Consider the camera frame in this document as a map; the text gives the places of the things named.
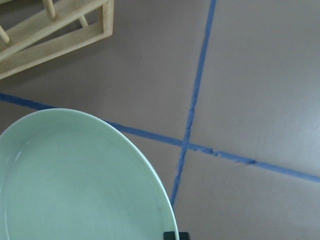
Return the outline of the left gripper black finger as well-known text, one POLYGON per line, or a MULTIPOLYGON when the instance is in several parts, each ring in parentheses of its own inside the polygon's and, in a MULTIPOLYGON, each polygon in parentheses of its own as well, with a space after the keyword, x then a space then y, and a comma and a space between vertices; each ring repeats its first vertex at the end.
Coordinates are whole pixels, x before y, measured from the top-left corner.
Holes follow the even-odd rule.
POLYGON ((167 231, 163 233, 163 240, 190 240, 190 234, 188 232, 176 234, 174 231, 167 231))

